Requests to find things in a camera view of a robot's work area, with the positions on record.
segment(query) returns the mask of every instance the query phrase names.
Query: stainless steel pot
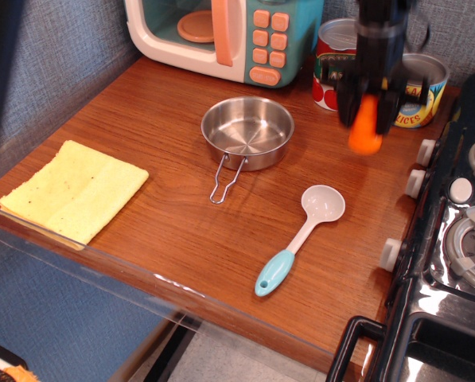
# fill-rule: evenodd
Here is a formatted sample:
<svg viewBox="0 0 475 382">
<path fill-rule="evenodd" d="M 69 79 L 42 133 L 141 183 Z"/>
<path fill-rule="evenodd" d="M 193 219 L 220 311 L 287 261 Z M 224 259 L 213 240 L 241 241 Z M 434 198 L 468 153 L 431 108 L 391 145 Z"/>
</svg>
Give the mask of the stainless steel pot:
<svg viewBox="0 0 475 382">
<path fill-rule="evenodd" d="M 224 202 L 241 171 L 265 169 L 283 158 L 294 133 L 294 119 L 287 109 L 270 99 L 236 97 L 211 107 L 202 119 L 201 129 L 212 157 L 220 163 L 216 187 L 210 196 L 211 202 L 218 205 Z M 214 194 L 220 186 L 222 167 L 237 172 L 216 201 Z"/>
</svg>

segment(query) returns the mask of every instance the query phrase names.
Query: tin can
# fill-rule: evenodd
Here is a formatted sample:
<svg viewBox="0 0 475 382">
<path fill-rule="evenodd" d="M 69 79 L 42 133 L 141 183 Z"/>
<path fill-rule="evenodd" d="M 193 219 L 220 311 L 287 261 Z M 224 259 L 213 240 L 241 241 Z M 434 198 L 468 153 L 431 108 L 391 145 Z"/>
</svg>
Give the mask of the tin can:
<svg viewBox="0 0 475 382">
<path fill-rule="evenodd" d="M 430 81 L 430 91 L 426 105 L 405 103 L 396 117 L 395 126 L 416 128 L 427 125 L 434 118 L 446 87 L 450 70 L 440 60 L 425 54 L 408 53 L 403 55 L 403 64 L 413 72 L 425 76 Z M 421 83 L 407 84 L 407 93 L 421 92 Z"/>
<path fill-rule="evenodd" d="M 330 79 L 341 78 L 343 73 L 335 64 L 342 60 L 356 59 L 355 24 L 353 18 L 337 18 L 322 24 L 318 30 L 312 94 L 315 103 L 325 109 L 337 111 L 338 106 L 334 88 L 321 83 L 322 62 L 329 62 Z"/>
</svg>

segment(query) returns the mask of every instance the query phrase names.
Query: white knob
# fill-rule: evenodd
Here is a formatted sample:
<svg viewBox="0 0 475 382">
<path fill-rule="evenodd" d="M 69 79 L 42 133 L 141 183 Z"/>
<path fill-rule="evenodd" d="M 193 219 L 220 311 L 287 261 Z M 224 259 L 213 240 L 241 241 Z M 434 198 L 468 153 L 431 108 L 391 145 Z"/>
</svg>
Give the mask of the white knob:
<svg viewBox="0 0 475 382">
<path fill-rule="evenodd" d="M 382 248 L 382 255 L 380 255 L 380 267 L 388 272 L 393 272 L 401 247 L 401 241 L 391 238 L 387 239 L 384 248 Z"/>
<path fill-rule="evenodd" d="M 468 179 L 464 177 L 459 177 L 450 186 L 450 199 L 460 205 L 465 203 L 470 196 L 473 194 L 473 185 L 470 184 Z"/>
<path fill-rule="evenodd" d="M 417 199 L 425 175 L 425 170 L 412 170 L 409 180 L 407 181 L 407 186 L 405 187 L 405 194 Z"/>
<path fill-rule="evenodd" d="M 423 139 L 421 142 L 421 146 L 419 147 L 418 151 L 418 158 L 416 162 L 421 166 L 428 166 L 430 163 L 431 155 L 434 153 L 435 143 L 433 139 Z"/>
</svg>

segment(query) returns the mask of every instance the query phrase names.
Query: microwave keypad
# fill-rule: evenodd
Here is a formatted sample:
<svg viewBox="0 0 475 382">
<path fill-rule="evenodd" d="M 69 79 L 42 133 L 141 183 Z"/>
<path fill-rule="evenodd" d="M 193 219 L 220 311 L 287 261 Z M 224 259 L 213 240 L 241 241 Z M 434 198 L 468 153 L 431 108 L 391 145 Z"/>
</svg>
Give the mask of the microwave keypad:
<svg viewBox="0 0 475 382">
<path fill-rule="evenodd" d="M 283 52 L 288 46 L 288 36 L 283 33 L 289 28 L 290 17 L 283 12 L 272 14 L 267 10 L 256 10 L 253 13 L 253 62 L 256 64 L 269 64 L 272 68 L 255 66 L 250 71 L 252 80 L 259 84 L 275 86 L 282 78 L 281 73 L 275 68 L 286 65 L 286 54 Z M 274 32 L 269 34 L 265 28 L 271 27 Z"/>
</svg>

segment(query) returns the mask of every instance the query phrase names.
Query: oven door handle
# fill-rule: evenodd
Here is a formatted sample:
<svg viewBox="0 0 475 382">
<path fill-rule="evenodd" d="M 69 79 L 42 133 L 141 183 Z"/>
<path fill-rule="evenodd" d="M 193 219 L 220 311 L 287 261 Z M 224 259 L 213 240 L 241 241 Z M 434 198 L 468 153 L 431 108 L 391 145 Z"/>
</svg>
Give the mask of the oven door handle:
<svg viewBox="0 0 475 382">
<path fill-rule="evenodd" d="M 325 382 L 341 382 L 343 380 L 348 363 L 356 348 L 357 340 L 359 340 L 360 337 L 366 337 L 376 341 L 377 349 L 375 349 L 375 353 L 377 353 L 385 337 L 385 333 L 386 326 L 379 322 L 362 316 L 351 318 L 341 336 L 340 344 L 338 345 L 336 355 Z"/>
</svg>

